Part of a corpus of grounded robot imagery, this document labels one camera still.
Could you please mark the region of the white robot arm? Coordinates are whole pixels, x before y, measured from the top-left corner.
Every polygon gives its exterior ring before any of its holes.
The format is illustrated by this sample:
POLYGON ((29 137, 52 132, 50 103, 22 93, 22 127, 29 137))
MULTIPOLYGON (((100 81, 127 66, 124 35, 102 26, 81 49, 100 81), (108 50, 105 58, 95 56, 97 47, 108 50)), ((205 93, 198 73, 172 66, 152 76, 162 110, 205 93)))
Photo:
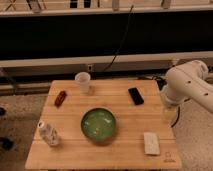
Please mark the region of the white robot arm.
POLYGON ((201 60, 193 60, 170 68, 165 75, 166 85, 160 91, 163 114, 174 127, 180 118, 180 105, 193 99, 213 114, 213 86, 206 82, 208 67, 201 60))

